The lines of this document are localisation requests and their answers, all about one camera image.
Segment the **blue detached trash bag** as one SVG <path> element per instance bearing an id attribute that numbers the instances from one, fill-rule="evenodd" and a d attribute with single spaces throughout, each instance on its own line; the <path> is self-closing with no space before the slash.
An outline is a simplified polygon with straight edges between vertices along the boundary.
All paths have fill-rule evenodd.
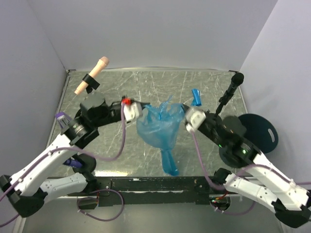
<path id="1" fill-rule="evenodd" d="M 137 120 L 137 134 L 148 145 L 158 148 L 161 153 L 162 169 L 171 176 L 179 175 L 172 151 L 180 123 L 185 113 L 181 103 L 171 103 L 171 97 L 158 107 L 145 106 L 143 116 Z"/>

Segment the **dark blue trash bin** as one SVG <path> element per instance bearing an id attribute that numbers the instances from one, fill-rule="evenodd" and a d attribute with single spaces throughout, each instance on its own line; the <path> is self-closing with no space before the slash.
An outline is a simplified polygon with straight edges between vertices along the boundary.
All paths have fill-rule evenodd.
<path id="1" fill-rule="evenodd" d="M 243 131 L 244 144 L 219 149 L 222 161 L 233 168 L 242 168 L 253 163 L 260 150 L 263 154 L 272 152 L 278 146 L 278 133 L 273 124 L 256 114 L 239 116 Z"/>

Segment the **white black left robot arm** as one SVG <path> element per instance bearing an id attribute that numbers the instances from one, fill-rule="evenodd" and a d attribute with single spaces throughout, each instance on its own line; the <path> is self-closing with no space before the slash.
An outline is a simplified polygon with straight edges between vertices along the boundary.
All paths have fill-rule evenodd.
<path id="1" fill-rule="evenodd" d="M 2 196 L 8 198 L 19 216 L 29 217 L 58 197 L 73 193 L 91 195 L 97 180 L 88 167 L 98 157 L 84 148 L 99 136 L 99 127 L 118 121 L 124 127 L 142 116 L 147 105 L 126 97 L 107 105 L 102 93 L 88 94 L 80 103 L 76 117 L 40 155 L 12 176 L 1 176 Z M 71 157 L 82 166 L 71 176 L 48 180 L 49 175 Z"/>

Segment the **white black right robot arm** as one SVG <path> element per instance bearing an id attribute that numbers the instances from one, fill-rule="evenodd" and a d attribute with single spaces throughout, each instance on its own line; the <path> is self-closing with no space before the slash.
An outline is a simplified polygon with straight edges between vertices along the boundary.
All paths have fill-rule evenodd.
<path id="1" fill-rule="evenodd" d="M 291 228 L 311 220 L 311 192 L 277 169 L 265 154 L 244 137 L 246 128 L 236 116 L 221 119 L 215 114 L 196 109 L 187 117 L 187 130 L 204 136 L 225 151 L 223 161 L 239 168 L 235 174 L 219 169 L 213 177 L 204 174 L 217 193 L 238 193 L 269 209 L 277 219 Z"/>

